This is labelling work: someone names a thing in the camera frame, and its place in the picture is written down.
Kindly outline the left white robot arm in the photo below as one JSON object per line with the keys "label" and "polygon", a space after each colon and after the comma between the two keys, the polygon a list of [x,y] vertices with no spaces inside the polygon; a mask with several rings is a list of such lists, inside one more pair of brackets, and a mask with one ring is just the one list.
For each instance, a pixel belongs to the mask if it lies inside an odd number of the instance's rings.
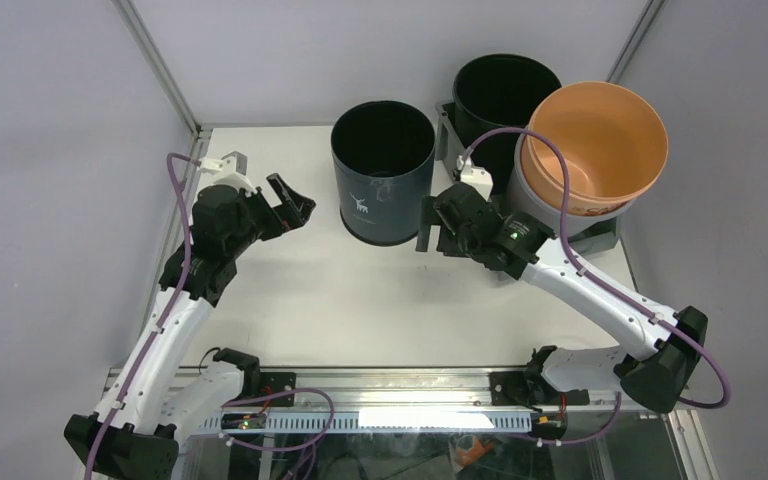
{"label": "left white robot arm", "polygon": [[237,274],[237,259],[254,243],[303,227],[316,207],[278,174],[267,181],[279,199],[240,183],[201,190],[184,213],[182,245],[167,260],[155,319],[141,333],[114,385],[89,415],[73,415],[64,437],[85,476],[168,479],[181,445],[228,402],[254,403],[263,391],[258,357],[230,348],[181,392],[168,390],[192,340]]}

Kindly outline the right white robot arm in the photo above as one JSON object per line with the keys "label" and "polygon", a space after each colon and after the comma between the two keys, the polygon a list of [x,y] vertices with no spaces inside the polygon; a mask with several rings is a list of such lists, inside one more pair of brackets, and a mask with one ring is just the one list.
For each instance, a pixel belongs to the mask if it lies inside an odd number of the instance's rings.
{"label": "right white robot arm", "polygon": [[581,258],[549,227],[525,212],[500,213],[473,187],[457,183],[422,201],[416,248],[469,258],[537,287],[608,333],[616,345],[596,349],[544,346],[524,370],[531,403],[548,405],[569,391],[621,392],[656,413],[681,402],[701,355],[707,317],[646,301]]}

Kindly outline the orange plastic bucket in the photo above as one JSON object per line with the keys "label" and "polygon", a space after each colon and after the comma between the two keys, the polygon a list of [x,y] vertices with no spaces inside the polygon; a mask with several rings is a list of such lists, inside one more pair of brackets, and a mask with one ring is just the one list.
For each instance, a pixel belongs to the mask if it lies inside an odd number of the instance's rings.
{"label": "orange plastic bucket", "polygon": [[568,213],[616,211],[651,188],[668,159],[668,135],[641,96],[606,82],[564,86],[543,100],[529,129],[547,138],[565,159]]}

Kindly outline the dark blue cylindrical container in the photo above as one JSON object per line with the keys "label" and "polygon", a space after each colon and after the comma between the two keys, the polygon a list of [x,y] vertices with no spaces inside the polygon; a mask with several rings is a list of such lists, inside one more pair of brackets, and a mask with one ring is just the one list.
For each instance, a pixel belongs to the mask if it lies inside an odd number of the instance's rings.
{"label": "dark blue cylindrical container", "polygon": [[417,235],[430,194],[435,130],[417,108],[394,100],[356,105],[335,122],[330,147],[346,230],[374,246]]}

